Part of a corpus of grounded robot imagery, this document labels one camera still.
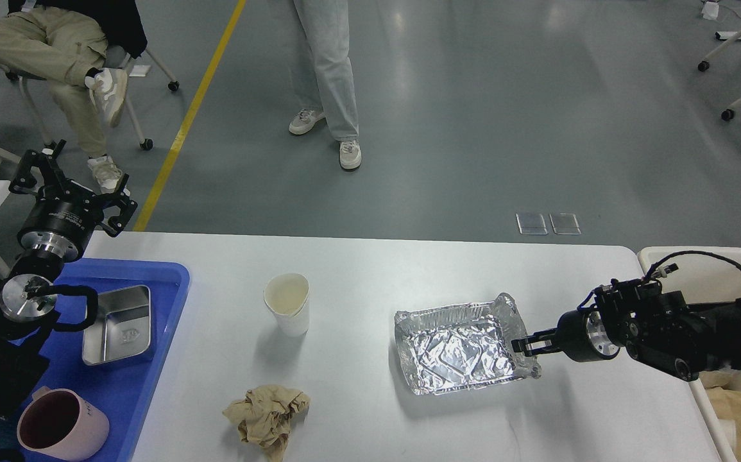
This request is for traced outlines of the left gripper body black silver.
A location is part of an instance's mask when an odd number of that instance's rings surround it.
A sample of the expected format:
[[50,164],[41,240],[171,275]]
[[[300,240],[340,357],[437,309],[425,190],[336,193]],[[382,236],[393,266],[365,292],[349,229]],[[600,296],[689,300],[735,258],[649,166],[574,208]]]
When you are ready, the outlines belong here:
[[104,217],[102,210],[90,205],[59,199],[38,201],[17,234],[23,248],[19,257],[44,251],[65,262],[80,260]]

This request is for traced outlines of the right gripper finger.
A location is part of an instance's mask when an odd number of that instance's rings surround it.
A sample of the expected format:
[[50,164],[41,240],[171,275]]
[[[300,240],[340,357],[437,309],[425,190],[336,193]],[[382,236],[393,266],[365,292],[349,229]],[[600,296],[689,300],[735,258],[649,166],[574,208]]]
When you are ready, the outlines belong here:
[[557,340],[557,333],[557,329],[546,329],[524,338],[512,339],[512,351],[524,357],[561,353],[563,349]]

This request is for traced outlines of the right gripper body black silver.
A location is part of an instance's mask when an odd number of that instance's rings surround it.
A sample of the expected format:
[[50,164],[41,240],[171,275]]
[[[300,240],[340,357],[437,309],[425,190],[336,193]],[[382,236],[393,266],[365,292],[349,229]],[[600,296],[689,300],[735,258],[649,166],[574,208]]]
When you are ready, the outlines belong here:
[[557,346],[579,363],[614,359],[620,348],[608,336],[600,312],[566,312],[557,324]]

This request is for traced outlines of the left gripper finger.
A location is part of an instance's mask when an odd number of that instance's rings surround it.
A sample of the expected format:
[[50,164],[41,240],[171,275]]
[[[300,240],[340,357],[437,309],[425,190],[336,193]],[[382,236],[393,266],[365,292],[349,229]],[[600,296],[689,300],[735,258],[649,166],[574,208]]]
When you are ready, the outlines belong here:
[[37,202],[80,203],[82,190],[60,169],[61,149],[27,150],[9,184],[15,195],[31,195]]
[[138,207],[138,202],[126,192],[129,175],[122,175],[112,192],[94,195],[88,200],[88,210],[92,218],[110,237],[122,233]]

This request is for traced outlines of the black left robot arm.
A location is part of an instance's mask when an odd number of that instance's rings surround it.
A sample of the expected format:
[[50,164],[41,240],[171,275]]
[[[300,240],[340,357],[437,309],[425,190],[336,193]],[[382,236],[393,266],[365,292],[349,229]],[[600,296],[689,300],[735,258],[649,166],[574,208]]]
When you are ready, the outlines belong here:
[[98,318],[93,287],[59,284],[64,266],[80,260],[96,228],[115,237],[137,208],[121,175],[108,192],[65,176],[58,150],[28,150],[9,190],[32,195],[19,231],[23,252],[0,277],[0,416],[15,412],[49,368],[42,347],[53,332],[81,332]]

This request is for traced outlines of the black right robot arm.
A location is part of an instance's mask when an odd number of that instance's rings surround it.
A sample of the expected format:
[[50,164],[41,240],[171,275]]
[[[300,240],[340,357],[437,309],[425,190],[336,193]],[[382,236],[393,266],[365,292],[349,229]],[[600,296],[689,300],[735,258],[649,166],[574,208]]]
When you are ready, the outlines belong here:
[[[688,304],[680,291],[664,292],[661,281],[678,270],[667,254],[636,280],[611,280],[588,293],[557,327],[511,340],[517,354],[564,353],[579,363],[614,359],[625,348],[631,359],[682,381],[701,372],[741,371],[741,298]],[[713,252],[741,274],[741,263]]]

